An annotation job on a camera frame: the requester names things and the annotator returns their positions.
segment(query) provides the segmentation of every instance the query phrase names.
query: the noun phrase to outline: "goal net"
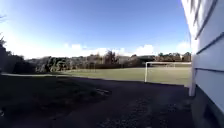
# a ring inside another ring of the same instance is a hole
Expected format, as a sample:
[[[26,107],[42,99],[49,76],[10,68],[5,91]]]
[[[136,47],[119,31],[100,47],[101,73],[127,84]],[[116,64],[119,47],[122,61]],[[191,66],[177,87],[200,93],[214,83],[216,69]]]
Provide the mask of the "goal net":
[[[188,84],[191,62],[146,62],[145,82]]]

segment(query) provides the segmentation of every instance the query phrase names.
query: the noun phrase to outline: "green grass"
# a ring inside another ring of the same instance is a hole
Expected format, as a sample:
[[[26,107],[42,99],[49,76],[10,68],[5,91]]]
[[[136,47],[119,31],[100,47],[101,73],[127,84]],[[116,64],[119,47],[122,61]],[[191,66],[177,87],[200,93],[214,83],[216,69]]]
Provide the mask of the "green grass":
[[[145,68],[70,70],[64,74],[76,77],[101,78],[106,80],[144,81]],[[148,82],[187,85],[191,70],[189,67],[149,68]]]

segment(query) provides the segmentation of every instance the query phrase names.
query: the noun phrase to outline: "white cloud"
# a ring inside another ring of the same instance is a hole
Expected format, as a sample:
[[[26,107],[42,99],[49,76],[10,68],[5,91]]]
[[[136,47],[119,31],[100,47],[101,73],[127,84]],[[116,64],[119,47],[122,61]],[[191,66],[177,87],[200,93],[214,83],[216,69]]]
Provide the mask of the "white cloud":
[[[111,49],[111,48],[89,48],[81,44],[64,43],[60,46],[46,47],[38,43],[21,40],[13,35],[12,32],[4,33],[7,41],[5,47],[8,51],[17,55],[23,55],[25,58],[39,58],[43,56],[55,57],[73,57],[73,56],[88,56],[90,54],[105,55],[108,50],[112,50],[117,55],[131,56],[137,55],[151,55],[153,54],[152,45],[144,45],[138,47],[134,52],[127,52],[125,48]]]
[[[146,44],[144,46],[140,46],[136,49],[134,52],[136,55],[141,56],[141,55],[153,55],[154,54],[154,48],[150,44]]]
[[[189,42],[181,42],[177,45],[177,52],[184,54],[191,51],[191,46]]]

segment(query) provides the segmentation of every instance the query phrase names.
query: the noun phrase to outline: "dirt ground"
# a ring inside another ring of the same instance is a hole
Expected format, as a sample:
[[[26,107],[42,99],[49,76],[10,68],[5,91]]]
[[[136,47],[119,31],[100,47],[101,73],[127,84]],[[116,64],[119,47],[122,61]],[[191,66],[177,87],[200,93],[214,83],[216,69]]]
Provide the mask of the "dirt ground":
[[[53,117],[30,115],[12,128],[193,128],[188,89],[133,81],[73,78],[110,91],[97,103]]]

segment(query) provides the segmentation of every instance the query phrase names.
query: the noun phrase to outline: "treeline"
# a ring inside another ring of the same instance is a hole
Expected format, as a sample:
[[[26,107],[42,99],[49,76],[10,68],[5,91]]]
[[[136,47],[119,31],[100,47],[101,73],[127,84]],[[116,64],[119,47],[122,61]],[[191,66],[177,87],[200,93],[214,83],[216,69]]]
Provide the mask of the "treeline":
[[[4,48],[5,41],[0,40],[0,71],[8,73],[36,73],[56,72],[73,69],[112,69],[144,67],[145,62],[190,62],[189,52],[181,55],[179,53],[160,53],[155,55],[119,56],[108,51],[104,56],[90,55],[87,57],[43,57],[39,59],[24,60],[22,56],[13,55]]]
[[[27,60],[35,65],[36,72],[55,72],[73,69],[113,69],[113,68],[131,68],[144,67],[145,62],[190,62],[191,54],[189,52],[181,55],[179,53],[160,53],[158,56],[117,56],[114,52],[108,51],[106,55],[90,55],[87,57],[56,58],[43,57],[41,59]]]

